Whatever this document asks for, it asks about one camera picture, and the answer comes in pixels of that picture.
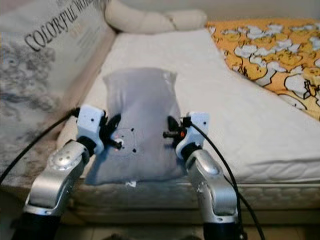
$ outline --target black cable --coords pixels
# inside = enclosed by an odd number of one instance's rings
[[[77,116],[79,114],[79,108],[75,108],[71,110],[67,115],[63,118],[49,126],[46,130],[44,130],[39,136],[37,136],[25,149],[23,149],[20,154],[10,163],[10,165],[4,170],[4,172],[0,176],[0,186],[4,181],[5,177],[9,174],[9,172],[14,168],[14,166],[19,162],[19,160],[47,133],[49,133],[52,129],[54,129],[59,124],[63,123],[65,120],[69,119],[71,116]]]
[[[224,176],[224,178],[228,181],[228,183],[231,184],[231,182],[229,181],[229,179],[226,176]],[[252,209],[250,204],[247,202],[245,197],[240,192],[239,192],[239,197],[240,197],[241,201],[243,202],[243,204],[245,205],[245,207],[248,209],[248,211],[249,211],[249,213],[250,213],[250,215],[251,215],[251,217],[253,219],[254,225],[255,225],[255,227],[256,227],[259,235],[260,235],[261,240],[265,240],[266,238],[265,238],[265,235],[264,235],[264,231],[262,230],[262,227],[261,227],[261,225],[259,223],[259,220],[258,220],[256,214],[255,214],[255,211]]]
[[[228,171],[230,178],[231,178],[231,182],[228,181],[234,188],[235,194],[236,194],[236,208],[238,211],[238,220],[239,220],[239,224],[240,224],[240,230],[243,233],[244,232],[244,227],[243,227],[243,222],[242,222],[242,213],[241,213],[241,205],[240,205],[240,199],[242,200],[242,202],[244,203],[244,205],[247,207],[249,213],[252,216],[252,219],[255,223],[255,226],[259,232],[260,238],[261,240],[265,240],[265,236],[264,233],[262,231],[261,225],[257,219],[257,216],[255,215],[253,209],[251,208],[251,206],[249,205],[249,203],[247,202],[247,200],[242,196],[242,194],[239,192],[238,189],[238,185],[235,179],[235,176],[233,175],[227,161],[225,160],[224,156],[222,156],[222,154],[220,153],[220,151],[218,150],[218,148],[215,146],[215,144],[210,140],[210,138],[196,125],[194,125],[192,122],[190,123],[190,125],[192,127],[194,127],[207,141],[208,143],[211,145],[211,147],[213,147],[214,151],[218,154],[219,158],[221,159],[221,161],[223,162],[226,170]]]

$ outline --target bed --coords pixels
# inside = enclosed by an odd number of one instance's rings
[[[209,136],[230,164],[243,195],[262,223],[319,223],[320,122],[276,93],[248,81],[225,63],[208,29],[156,35],[120,33],[84,103],[106,109],[103,77],[129,67],[157,67],[177,73],[181,114],[209,112]],[[76,134],[75,119],[57,139],[61,147]],[[54,149],[50,141],[48,152]],[[218,159],[205,144],[204,147]],[[21,199],[45,162],[18,166],[3,189]],[[197,197],[187,177],[165,182],[88,186],[77,182],[64,221],[76,223],[200,223]],[[246,223],[252,223],[244,212]]]

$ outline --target wall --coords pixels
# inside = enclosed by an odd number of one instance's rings
[[[210,20],[241,18],[317,18],[320,0],[121,0],[129,6],[150,11],[199,8]]]

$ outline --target gray pillow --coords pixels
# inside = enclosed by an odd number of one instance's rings
[[[108,147],[98,155],[86,184],[167,180],[184,173],[168,130],[168,116],[177,121],[180,109],[175,94],[176,74],[158,68],[129,68],[104,78],[109,117],[121,114],[112,139],[120,150]]]

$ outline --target white pillow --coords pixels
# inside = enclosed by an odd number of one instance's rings
[[[156,34],[175,30],[164,15],[130,8],[118,0],[109,1],[104,17],[111,26],[126,33]]]
[[[208,18],[207,15],[198,9],[167,11],[164,13],[179,31],[190,31],[202,29]]]
[[[196,30],[203,28],[207,22],[207,15],[201,10],[169,11],[162,14],[137,10],[119,0],[110,0],[104,15],[108,24],[133,34]]]

